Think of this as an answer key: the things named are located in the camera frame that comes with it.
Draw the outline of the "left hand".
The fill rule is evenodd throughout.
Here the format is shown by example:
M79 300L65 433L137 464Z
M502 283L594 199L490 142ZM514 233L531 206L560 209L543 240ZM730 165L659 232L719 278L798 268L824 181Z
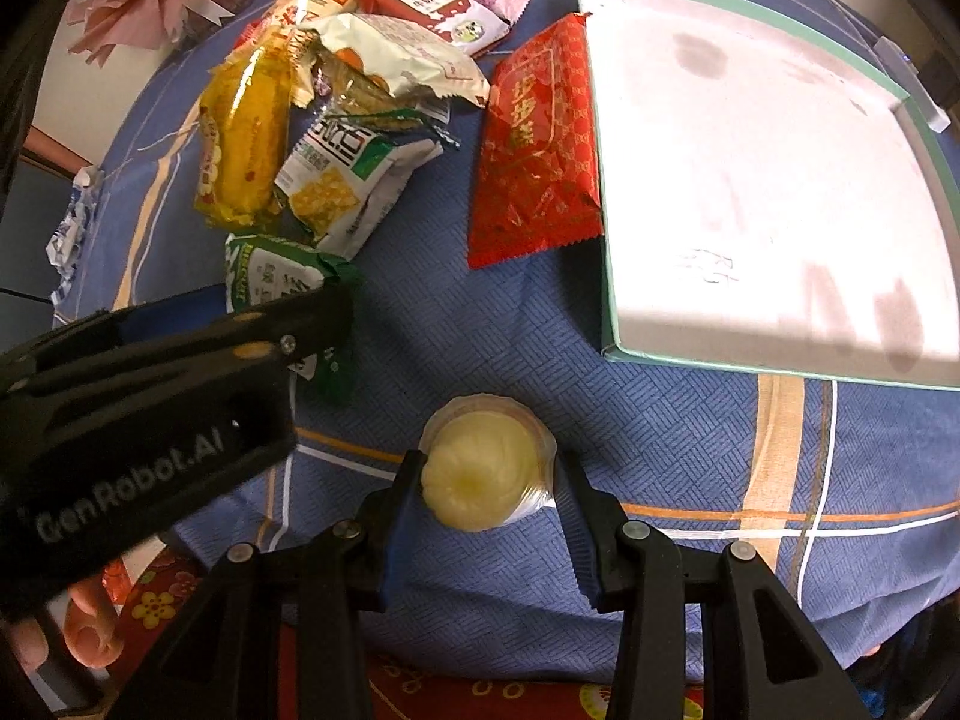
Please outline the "left hand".
M70 655L78 663L93 670L114 663L124 648L116 626L117 611L99 575L71 585L62 634ZM26 673L34 673L46 663L49 644L36 619L30 617L16 624L3 622L2 632Z

